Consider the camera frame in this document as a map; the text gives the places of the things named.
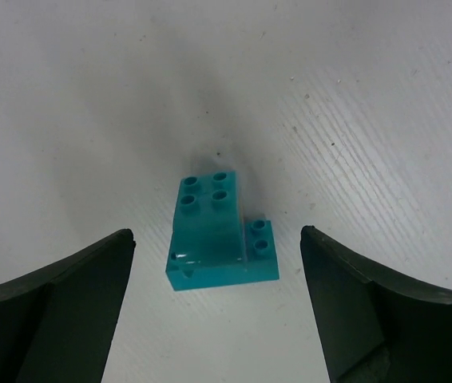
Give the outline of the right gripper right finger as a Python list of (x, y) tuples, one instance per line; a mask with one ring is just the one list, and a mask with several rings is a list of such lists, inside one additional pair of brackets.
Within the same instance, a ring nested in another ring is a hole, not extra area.
[(452, 290), (368, 259), (313, 226), (300, 250), (332, 382), (452, 382)]

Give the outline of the teal lego piece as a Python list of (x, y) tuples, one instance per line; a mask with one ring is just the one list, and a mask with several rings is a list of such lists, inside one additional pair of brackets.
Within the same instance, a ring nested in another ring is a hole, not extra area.
[(235, 172), (181, 180), (165, 273), (175, 291), (279, 279), (272, 224), (244, 215)]

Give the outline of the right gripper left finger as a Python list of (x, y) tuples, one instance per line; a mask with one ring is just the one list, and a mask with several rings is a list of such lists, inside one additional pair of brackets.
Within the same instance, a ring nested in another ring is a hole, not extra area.
[(135, 241), (121, 229), (0, 284), (0, 382), (99, 382)]

